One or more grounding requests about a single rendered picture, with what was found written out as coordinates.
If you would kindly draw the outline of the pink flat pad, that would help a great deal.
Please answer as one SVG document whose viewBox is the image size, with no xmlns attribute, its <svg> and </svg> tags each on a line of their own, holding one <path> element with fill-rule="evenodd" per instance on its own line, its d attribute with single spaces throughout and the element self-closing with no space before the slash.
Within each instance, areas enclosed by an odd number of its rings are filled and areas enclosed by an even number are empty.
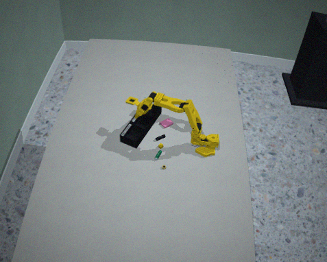
<svg viewBox="0 0 327 262">
<path fill-rule="evenodd" d="M 165 119 L 164 121 L 161 121 L 160 124 L 161 124 L 164 128 L 167 128 L 167 127 L 173 125 L 173 122 L 172 122 L 172 120 L 170 120 L 170 118 L 168 118 L 168 119 Z"/>
</svg>

